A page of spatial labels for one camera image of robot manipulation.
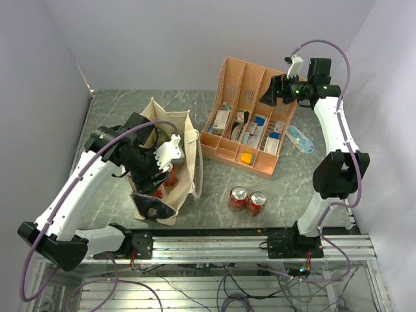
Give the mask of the clear bottle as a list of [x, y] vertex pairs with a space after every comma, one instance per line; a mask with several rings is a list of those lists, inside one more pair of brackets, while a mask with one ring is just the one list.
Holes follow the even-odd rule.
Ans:
[[156, 132], [157, 132], [157, 139], [158, 140], [162, 140], [164, 137], [164, 132], [161, 128], [157, 127], [156, 128]]

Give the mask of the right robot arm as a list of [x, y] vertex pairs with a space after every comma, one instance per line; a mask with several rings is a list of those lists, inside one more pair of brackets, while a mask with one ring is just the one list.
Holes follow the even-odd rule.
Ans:
[[267, 241], [274, 256], [301, 257], [307, 252], [318, 252], [321, 228], [332, 209], [344, 206], [349, 195], [360, 194], [361, 179], [370, 157], [359, 150], [348, 128], [341, 87], [331, 83], [331, 59], [312, 58], [305, 81], [299, 77], [303, 60], [298, 55], [285, 60], [288, 72], [271, 78], [260, 102], [275, 107], [278, 99], [284, 104], [308, 101], [320, 122], [326, 144], [326, 157], [313, 173], [315, 193], [305, 213], [284, 238]]

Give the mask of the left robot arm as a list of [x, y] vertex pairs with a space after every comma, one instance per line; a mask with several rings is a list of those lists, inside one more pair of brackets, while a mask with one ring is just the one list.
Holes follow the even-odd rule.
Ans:
[[[170, 141], [145, 148], [157, 125], [172, 128]], [[151, 121], [133, 113], [123, 125], [98, 127], [84, 145], [76, 169], [49, 207], [34, 221], [23, 222], [18, 235], [58, 268], [69, 272], [87, 257], [106, 252], [125, 258], [133, 253], [134, 234], [119, 224], [99, 229], [77, 228], [91, 197], [110, 178], [131, 174], [140, 195], [148, 198], [168, 178], [168, 166], [180, 160], [181, 136], [170, 121]]]

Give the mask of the cream canvas tote bag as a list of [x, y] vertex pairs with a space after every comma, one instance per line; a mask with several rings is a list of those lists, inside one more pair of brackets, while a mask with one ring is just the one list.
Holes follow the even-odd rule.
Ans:
[[199, 141], [200, 133], [191, 122], [189, 110], [167, 112], [154, 99], [150, 100], [141, 115], [151, 121], [167, 120], [172, 122], [178, 128], [181, 137], [180, 146], [185, 154], [185, 159], [182, 163], [175, 164], [177, 183], [172, 187], [165, 187], [164, 197], [162, 198], [162, 202], [168, 206], [173, 215], [167, 218], [160, 216], [156, 218], [158, 223], [172, 226], [175, 224], [179, 210], [188, 195], [193, 195], [196, 200], [201, 195], [202, 186], [197, 185], [194, 181], [196, 159], [200, 160], [200, 165], [203, 164]]

